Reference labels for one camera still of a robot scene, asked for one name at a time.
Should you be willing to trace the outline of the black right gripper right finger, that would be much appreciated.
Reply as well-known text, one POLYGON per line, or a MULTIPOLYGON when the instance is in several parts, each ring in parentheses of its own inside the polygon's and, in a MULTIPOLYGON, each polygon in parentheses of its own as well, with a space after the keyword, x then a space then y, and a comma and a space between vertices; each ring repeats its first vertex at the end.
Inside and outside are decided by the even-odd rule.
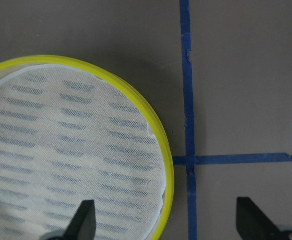
POLYGON ((249 198, 236 198, 236 230, 243 240, 292 240, 292 230, 280 230, 249 198))

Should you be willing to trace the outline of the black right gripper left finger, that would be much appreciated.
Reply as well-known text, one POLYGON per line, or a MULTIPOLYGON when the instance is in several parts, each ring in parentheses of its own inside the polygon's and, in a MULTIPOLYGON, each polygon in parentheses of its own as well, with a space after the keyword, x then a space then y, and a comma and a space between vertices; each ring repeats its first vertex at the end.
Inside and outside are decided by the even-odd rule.
POLYGON ((83 200, 65 230, 42 235, 43 240, 93 240, 96 234, 96 211, 93 199, 83 200))

